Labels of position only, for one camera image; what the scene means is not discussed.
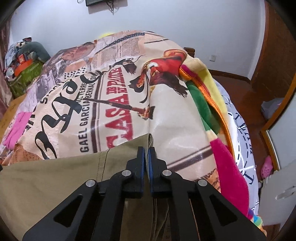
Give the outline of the olive green pants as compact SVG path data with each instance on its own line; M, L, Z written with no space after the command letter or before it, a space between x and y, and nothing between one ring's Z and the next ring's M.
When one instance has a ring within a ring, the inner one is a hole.
M103 152L41 161L24 161L1 171L1 231L21 240L26 231L89 179L104 181L153 144L143 135ZM125 202L121 240L162 240L168 203L154 200L149 185L141 199Z

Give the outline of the white appliance with stickers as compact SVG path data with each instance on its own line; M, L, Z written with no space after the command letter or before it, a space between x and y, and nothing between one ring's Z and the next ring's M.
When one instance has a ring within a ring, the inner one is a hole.
M295 207L295 161L264 179L258 214L263 225L284 224Z

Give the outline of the pink slipper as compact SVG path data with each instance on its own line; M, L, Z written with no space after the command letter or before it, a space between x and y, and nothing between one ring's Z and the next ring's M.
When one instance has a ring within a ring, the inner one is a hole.
M267 156L260 170L260 176L262 179L267 178L273 173L273 162L271 156Z

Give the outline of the white sliding wardrobe door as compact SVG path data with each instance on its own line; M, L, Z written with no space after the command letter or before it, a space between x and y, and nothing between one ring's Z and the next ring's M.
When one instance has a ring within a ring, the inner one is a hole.
M295 78L261 134L274 170L279 171L295 160Z

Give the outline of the pink folded garment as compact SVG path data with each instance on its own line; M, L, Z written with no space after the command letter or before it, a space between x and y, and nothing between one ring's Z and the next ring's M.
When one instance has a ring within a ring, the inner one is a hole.
M2 141L2 145L8 150L13 150L15 148L16 142L25 131L26 125L31 115L32 112L20 112L16 115L12 126L8 129L8 133L5 134Z

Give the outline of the wooden lap desk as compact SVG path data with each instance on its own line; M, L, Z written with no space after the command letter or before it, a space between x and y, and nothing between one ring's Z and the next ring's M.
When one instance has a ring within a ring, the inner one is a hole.
M10 124L11 120L13 119L14 115L16 114L16 110L18 109L18 106L23 102L27 94L24 94L16 99L14 99L6 112L4 113L4 116L1 119L1 140L4 136L4 132L6 131L8 125Z

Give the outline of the printed newspaper pattern blanket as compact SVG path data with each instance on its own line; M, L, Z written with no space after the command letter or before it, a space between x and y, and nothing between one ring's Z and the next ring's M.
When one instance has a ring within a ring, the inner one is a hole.
M220 177L208 128L185 75L199 63L173 41L152 32L126 31L59 51L43 67L18 114L29 116L16 145L1 157L8 166L100 155L102 179L118 167L107 161L117 146L152 145L168 168L191 181Z

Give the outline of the colourful striped fleece blanket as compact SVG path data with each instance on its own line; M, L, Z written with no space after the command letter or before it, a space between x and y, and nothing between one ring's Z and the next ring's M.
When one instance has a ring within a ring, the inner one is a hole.
M244 119L200 59L187 56L179 74L196 104L216 162L214 171L203 178L263 230L258 178Z

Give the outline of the striped red gold curtain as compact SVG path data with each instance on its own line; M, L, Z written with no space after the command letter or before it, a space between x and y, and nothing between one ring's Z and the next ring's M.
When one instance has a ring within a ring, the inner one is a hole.
M0 48L1 48L1 75L0 75L0 115L1 118L4 116L8 105L12 100L12 93L4 77L5 69L5 55L9 48L9 38L10 38L10 24L11 17L1 26L1 37L0 37Z

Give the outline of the green storage bag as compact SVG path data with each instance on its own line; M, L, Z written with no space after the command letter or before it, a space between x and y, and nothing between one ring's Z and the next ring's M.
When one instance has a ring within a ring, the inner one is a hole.
M18 77L9 82L9 87L13 98L18 98L25 94L29 85L38 77L43 69L43 63L34 61L28 68L23 70Z

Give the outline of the wooden door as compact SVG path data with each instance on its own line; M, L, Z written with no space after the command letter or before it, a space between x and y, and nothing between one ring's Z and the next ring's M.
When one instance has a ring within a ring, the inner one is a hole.
M295 40L276 9L265 2L265 29L251 87L265 101L285 97L295 76Z

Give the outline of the orange box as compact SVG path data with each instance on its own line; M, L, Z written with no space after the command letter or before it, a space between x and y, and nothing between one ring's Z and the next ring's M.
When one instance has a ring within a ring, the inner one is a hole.
M22 71L24 71L26 68L28 68L32 63L33 59L29 59L28 61L23 62L18 67L15 68L14 75L15 77L19 76Z

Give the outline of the yellow foam bed guard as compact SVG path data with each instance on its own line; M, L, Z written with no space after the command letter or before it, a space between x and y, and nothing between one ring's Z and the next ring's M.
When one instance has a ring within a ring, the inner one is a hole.
M101 39L101 38L104 38L104 37L107 37L107 36L111 36L113 35L114 33L103 33L101 34L98 38Z

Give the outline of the wall power socket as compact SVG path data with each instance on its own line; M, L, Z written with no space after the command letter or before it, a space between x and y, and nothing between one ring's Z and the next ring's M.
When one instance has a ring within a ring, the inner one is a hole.
M212 62L215 62L216 61L216 55L211 55L209 60L212 61Z

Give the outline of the small black wall monitor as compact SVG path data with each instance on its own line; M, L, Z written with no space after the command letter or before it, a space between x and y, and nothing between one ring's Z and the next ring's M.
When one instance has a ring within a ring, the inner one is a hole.
M85 0L86 6L94 6L100 2L105 2L105 0Z

